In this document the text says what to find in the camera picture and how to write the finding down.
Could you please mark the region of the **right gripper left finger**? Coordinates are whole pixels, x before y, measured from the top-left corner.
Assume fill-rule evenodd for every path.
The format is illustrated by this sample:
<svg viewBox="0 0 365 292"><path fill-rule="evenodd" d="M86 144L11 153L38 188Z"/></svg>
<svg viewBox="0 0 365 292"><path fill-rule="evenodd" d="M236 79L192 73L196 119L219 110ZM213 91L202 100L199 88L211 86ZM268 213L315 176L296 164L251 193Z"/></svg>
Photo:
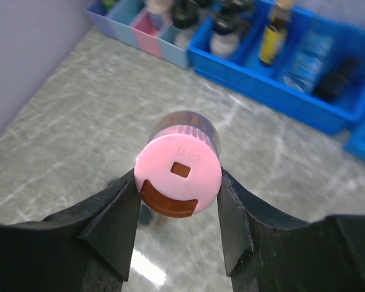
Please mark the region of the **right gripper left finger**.
<svg viewBox="0 0 365 292"><path fill-rule="evenodd" d="M43 220L0 224L0 291L120 291L140 204L128 172Z"/></svg>

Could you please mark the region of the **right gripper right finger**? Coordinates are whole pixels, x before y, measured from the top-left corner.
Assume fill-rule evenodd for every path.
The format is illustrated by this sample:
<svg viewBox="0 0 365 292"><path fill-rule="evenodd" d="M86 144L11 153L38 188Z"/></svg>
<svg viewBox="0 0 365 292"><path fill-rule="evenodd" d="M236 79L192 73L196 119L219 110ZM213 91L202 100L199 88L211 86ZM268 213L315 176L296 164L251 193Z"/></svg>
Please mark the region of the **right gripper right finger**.
<svg viewBox="0 0 365 292"><path fill-rule="evenodd" d="M234 291L365 291L365 215L309 223L255 196L229 172L217 204Z"/></svg>

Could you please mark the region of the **pink lid spice jar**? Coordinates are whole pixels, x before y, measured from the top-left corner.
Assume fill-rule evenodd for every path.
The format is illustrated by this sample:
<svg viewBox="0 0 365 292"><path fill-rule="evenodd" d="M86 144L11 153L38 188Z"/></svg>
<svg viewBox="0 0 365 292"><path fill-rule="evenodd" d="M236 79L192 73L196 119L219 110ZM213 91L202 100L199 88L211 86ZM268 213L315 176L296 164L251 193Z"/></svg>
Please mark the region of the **pink lid spice jar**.
<svg viewBox="0 0 365 292"><path fill-rule="evenodd" d="M222 180L217 130L188 110L164 116L153 128L134 166L143 202L153 211L186 218L209 207Z"/></svg>

